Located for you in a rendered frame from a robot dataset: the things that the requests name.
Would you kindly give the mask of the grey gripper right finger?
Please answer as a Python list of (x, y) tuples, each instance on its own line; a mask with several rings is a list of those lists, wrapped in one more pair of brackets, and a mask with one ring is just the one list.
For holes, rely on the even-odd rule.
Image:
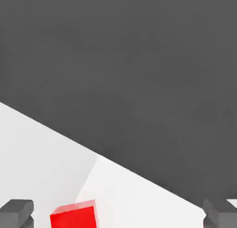
[(237, 208), (224, 199), (205, 199), (203, 228), (237, 228)]

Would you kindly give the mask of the small red cube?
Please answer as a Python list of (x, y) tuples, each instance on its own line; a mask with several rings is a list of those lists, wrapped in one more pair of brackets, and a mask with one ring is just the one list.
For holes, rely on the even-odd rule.
[(99, 228), (95, 200), (59, 206), (50, 215), (51, 228)]

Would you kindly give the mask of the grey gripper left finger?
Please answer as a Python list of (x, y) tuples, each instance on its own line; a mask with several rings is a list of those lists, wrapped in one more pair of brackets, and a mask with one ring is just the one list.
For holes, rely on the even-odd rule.
[(34, 228), (34, 202), (11, 199), (0, 208), (0, 228)]

